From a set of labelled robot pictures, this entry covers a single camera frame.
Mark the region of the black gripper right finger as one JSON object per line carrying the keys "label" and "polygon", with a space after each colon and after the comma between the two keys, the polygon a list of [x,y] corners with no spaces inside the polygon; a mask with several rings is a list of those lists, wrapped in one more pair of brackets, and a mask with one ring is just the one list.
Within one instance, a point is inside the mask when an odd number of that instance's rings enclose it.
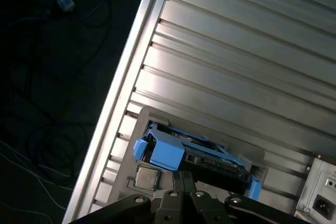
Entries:
{"label": "black gripper right finger", "polygon": [[221,202],[209,193],[197,190],[190,172],[183,172],[183,183],[201,223],[307,223],[242,195],[233,194]]}

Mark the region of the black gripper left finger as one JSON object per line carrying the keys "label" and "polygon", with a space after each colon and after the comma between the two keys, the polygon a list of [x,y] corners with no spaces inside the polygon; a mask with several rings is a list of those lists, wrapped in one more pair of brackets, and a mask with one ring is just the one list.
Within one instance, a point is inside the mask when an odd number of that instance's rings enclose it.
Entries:
{"label": "black gripper left finger", "polygon": [[72,223],[182,223],[183,173],[173,172],[173,189],[162,196],[126,196]]}

